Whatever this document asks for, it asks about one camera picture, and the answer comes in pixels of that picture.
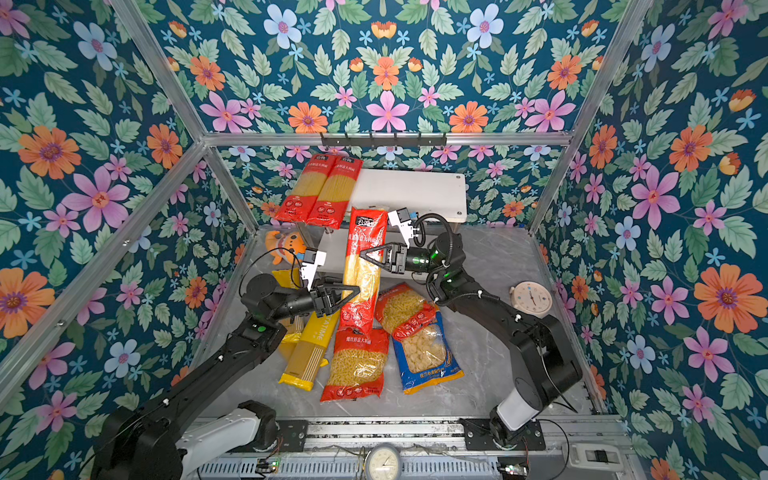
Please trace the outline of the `red spaghetti bag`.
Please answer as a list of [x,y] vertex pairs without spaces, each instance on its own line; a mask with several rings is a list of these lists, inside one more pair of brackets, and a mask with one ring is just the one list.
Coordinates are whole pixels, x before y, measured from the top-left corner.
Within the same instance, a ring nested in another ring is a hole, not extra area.
[[276,219],[280,222],[305,222],[339,156],[316,154],[305,166],[292,191],[282,202]]
[[359,158],[339,157],[335,161],[308,215],[308,225],[340,228],[362,167]]
[[362,258],[362,252],[383,246],[388,213],[383,210],[352,209],[347,237],[343,282],[359,292],[342,307],[340,328],[368,335],[373,329],[381,269]]

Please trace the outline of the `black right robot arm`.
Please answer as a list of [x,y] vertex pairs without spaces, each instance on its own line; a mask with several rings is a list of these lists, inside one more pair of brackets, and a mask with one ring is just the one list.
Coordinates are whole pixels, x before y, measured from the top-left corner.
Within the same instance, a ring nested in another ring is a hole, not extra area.
[[390,242],[360,257],[391,273],[425,273],[431,300],[476,321],[508,348],[512,376],[504,384],[510,393],[489,417],[497,445],[516,445],[546,407],[582,380],[562,322],[524,313],[482,287],[465,268],[460,234],[442,233],[427,247]]

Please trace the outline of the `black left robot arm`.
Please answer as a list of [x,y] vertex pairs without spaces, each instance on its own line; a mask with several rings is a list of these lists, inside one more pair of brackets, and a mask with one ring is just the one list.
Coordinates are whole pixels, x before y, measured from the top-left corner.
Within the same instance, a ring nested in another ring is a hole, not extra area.
[[241,297],[246,315],[217,351],[158,397],[108,416],[87,463],[91,478],[183,479],[236,447],[269,451],[278,446],[276,412],[257,401],[242,402],[202,426],[192,423],[277,351],[287,333],[282,320],[335,314],[359,292],[357,286],[333,281],[295,289],[281,286],[271,274],[251,278]]

